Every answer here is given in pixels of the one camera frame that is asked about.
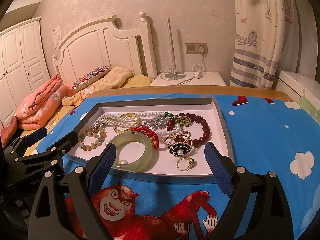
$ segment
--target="power cord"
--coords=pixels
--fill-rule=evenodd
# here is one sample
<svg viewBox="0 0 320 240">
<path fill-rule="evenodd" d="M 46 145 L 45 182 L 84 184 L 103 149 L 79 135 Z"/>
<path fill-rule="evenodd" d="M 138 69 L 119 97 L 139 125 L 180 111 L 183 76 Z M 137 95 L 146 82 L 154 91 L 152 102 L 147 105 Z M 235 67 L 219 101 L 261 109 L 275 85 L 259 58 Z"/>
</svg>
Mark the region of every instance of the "power cord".
<svg viewBox="0 0 320 240">
<path fill-rule="evenodd" d="M 204 57 L 203 57 L 203 53 L 204 53 L 204 49 L 201 52 L 201 65 L 200 64 L 194 64 L 192 66 L 192 72 L 193 72 L 193 75 L 191 76 L 190 79 L 185 79 L 181 82 L 179 82 L 177 85 L 181 85 L 181 84 L 184 84 L 184 83 L 187 83 L 187 82 L 190 82 L 191 80 L 193 80 L 194 78 L 201 78 L 203 76 L 203 74 L 205 73 L 204 71 L 204 67 L 203 67 L 203 63 L 204 63 Z M 195 67 L 199 67 L 199 71 L 195 72 Z M 180 74 L 180 73 L 177 73 L 177 71 L 173 68 L 172 65 L 165 65 L 161 68 L 160 70 L 160 73 L 159 73 L 159 76 L 161 79 L 164 79 L 164 80 L 167 80 L 167 81 L 172 81 L 173 79 L 168 79 L 166 78 L 165 76 L 168 74 L 168 73 L 172 73 L 174 74 L 175 76 L 172 77 L 172 78 L 175 78 L 177 75 L 186 75 L 184 73 Z"/>
</svg>

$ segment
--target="wall outlet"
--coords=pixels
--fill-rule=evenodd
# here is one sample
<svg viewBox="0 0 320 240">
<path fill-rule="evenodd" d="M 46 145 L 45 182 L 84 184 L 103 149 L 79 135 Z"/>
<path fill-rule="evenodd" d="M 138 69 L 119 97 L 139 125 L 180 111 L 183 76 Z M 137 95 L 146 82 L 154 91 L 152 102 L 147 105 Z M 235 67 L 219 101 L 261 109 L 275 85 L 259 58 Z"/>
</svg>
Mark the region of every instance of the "wall outlet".
<svg viewBox="0 0 320 240">
<path fill-rule="evenodd" d="M 185 45 L 187 54 L 201 54 L 199 52 L 201 47 L 204 48 L 204 53 L 208 53 L 208 45 L 206 43 L 185 43 Z"/>
</svg>

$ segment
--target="wardrobe door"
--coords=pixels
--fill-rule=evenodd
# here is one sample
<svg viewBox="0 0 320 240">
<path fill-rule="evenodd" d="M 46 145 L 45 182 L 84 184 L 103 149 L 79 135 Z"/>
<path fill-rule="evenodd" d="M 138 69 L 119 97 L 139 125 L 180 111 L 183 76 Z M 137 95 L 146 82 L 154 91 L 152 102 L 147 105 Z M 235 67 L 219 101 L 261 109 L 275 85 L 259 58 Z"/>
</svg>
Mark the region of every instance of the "wardrobe door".
<svg viewBox="0 0 320 240">
<path fill-rule="evenodd" d="M 32 92 L 23 65 L 19 28 L 2 35 L 2 54 L 9 88 L 18 106 Z"/>
<path fill-rule="evenodd" d="M 50 79 L 44 60 L 39 20 L 20 26 L 20 41 L 27 78 L 34 91 Z"/>
<path fill-rule="evenodd" d="M 12 116 L 14 116 L 17 110 L 17 106 L 14 103 L 11 95 L 7 77 L 4 71 L 2 53 L 0 51 L 0 119 L 3 125 L 7 125 L 10 122 Z"/>
</svg>

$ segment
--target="white headboard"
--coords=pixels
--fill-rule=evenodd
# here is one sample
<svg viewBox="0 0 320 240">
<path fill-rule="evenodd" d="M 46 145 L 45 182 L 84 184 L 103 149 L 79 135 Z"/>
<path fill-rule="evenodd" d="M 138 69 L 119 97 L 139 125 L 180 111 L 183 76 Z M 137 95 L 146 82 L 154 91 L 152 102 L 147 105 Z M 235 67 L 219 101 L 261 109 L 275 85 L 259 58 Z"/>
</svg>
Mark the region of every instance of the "white headboard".
<svg viewBox="0 0 320 240">
<path fill-rule="evenodd" d="M 143 52 L 147 73 L 156 78 L 156 63 L 151 39 L 150 23 L 146 12 L 139 14 L 139 27 L 119 30 L 116 15 L 101 16 L 82 23 L 63 38 L 58 49 L 60 58 L 52 56 L 53 67 L 64 83 L 80 78 L 90 70 L 107 65 L 130 69 L 134 75 L 142 75 L 140 53 Z"/>
</svg>

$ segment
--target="nightstand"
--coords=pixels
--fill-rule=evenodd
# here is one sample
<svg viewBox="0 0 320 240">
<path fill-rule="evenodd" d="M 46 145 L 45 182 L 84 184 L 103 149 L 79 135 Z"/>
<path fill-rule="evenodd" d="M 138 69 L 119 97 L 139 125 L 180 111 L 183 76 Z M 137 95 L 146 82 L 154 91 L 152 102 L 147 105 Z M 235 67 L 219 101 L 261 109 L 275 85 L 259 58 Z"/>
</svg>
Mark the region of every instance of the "nightstand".
<svg viewBox="0 0 320 240">
<path fill-rule="evenodd" d="M 176 84 L 188 80 L 192 77 L 192 72 L 185 72 L 186 77 L 176 80 L 165 80 L 157 76 L 150 86 L 175 86 Z M 226 86 L 222 77 L 218 72 L 206 72 L 202 78 L 193 78 L 191 81 L 186 81 L 181 85 L 203 85 L 203 86 Z"/>
</svg>

